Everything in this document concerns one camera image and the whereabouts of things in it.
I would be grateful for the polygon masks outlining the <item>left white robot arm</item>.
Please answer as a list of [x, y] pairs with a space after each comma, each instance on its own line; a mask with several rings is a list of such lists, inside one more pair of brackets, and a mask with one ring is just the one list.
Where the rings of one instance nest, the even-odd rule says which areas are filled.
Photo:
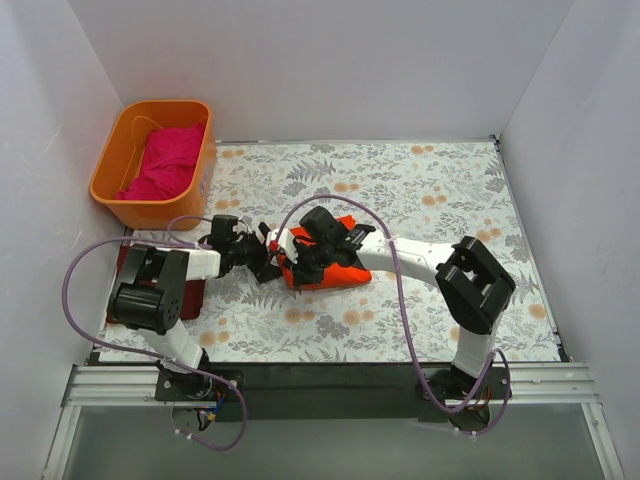
[[158, 369], [190, 399], [208, 397], [215, 381], [208, 355], [182, 322], [186, 284], [221, 278], [238, 266], [260, 284], [282, 276], [258, 234], [236, 216], [216, 215], [202, 246], [133, 244], [116, 276], [107, 314], [145, 339], [159, 356]]

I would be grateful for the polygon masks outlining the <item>orange t shirt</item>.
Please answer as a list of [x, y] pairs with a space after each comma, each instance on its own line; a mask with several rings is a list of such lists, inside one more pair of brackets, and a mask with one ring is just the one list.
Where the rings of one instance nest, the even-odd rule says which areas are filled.
[[[338, 217], [337, 220], [341, 222], [348, 229], [352, 229], [356, 225], [356, 219], [352, 215], [346, 215]], [[308, 232], [302, 226], [289, 228], [293, 235], [302, 236], [304, 238], [310, 238]], [[284, 281], [290, 289], [300, 290], [319, 290], [329, 288], [345, 288], [367, 284], [372, 280], [372, 274], [369, 270], [358, 268], [355, 266], [343, 267], [338, 264], [333, 264], [324, 271], [324, 278], [320, 284], [306, 284], [299, 287], [294, 286], [293, 273], [290, 268], [285, 265], [288, 261], [286, 255], [279, 254], [277, 256], [278, 265], [282, 271]]]

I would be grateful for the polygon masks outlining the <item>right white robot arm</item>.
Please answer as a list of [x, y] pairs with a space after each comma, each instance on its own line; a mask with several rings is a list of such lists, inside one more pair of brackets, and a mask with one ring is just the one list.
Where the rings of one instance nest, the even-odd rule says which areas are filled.
[[391, 272], [437, 288], [459, 339], [444, 385], [421, 377], [422, 387], [431, 400], [460, 395], [465, 402], [486, 389], [496, 332], [515, 282], [479, 239], [465, 236], [450, 244], [392, 238], [385, 227], [346, 227], [321, 206], [308, 212], [301, 226], [302, 236], [284, 229], [273, 239], [295, 286], [318, 285], [329, 267], [339, 265]]

